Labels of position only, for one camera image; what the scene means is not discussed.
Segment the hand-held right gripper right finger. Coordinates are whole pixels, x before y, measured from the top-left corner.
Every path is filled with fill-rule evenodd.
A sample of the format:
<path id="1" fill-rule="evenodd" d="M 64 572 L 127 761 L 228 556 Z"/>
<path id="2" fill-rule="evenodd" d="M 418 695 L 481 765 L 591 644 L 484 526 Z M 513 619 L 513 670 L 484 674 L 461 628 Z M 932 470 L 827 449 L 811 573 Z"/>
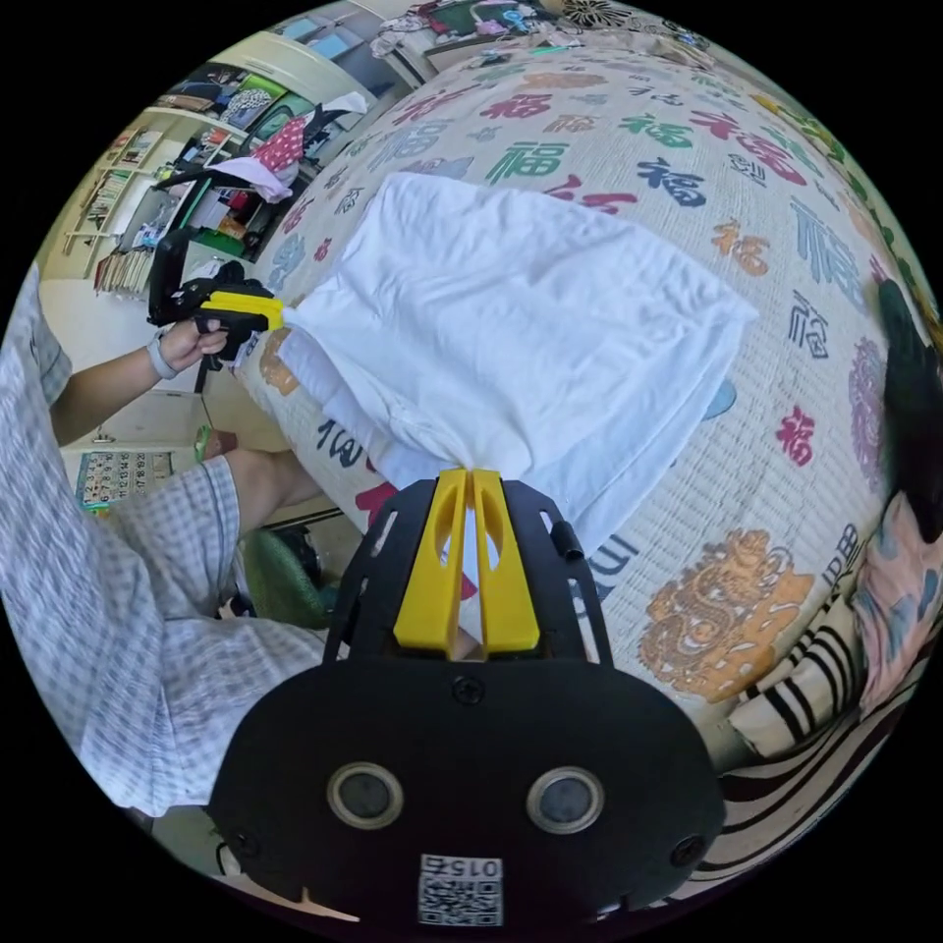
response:
<path id="1" fill-rule="evenodd" d="M 486 657 L 536 649 L 539 628 L 504 485 L 496 471 L 471 473 L 479 612 Z"/>

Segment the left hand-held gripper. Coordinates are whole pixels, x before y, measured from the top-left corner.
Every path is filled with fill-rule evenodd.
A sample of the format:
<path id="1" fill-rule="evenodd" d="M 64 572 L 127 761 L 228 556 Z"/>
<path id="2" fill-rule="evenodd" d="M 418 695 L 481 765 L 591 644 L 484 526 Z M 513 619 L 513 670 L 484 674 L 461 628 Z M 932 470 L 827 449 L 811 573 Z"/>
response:
<path id="1" fill-rule="evenodd" d="M 183 262 L 156 258 L 149 279 L 148 317 L 157 328 L 196 318 L 200 333 L 227 331 L 227 344 L 205 369 L 220 371 L 236 364 L 240 351 L 255 336 L 284 326 L 284 309 L 260 284 L 245 277 L 237 262 L 226 262 L 211 277 L 183 280 Z"/>

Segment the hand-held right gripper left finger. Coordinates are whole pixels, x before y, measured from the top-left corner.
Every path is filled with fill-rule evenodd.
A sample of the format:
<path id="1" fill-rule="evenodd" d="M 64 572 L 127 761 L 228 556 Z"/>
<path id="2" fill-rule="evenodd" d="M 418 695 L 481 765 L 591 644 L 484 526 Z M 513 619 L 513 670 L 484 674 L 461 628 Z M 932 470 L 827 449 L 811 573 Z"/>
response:
<path id="1" fill-rule="evenodd" d="M 398 645 L 436 657 L 454 655 L 463 586 L 469 474 L 444 471 L 428 510 L 394 625 Z"/>

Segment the person's left hand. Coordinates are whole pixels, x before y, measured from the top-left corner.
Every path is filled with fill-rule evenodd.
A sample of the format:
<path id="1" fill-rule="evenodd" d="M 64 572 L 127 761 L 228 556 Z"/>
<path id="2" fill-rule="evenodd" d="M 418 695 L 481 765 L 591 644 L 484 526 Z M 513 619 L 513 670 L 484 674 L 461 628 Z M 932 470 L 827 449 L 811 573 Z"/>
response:
<path id="1" fill-rule="evenodd" d="M 165 330 L 157 340 L 155 370 L 170 380 L 226 347 L 227 331 L 216 318 L 188 319 Z"/>

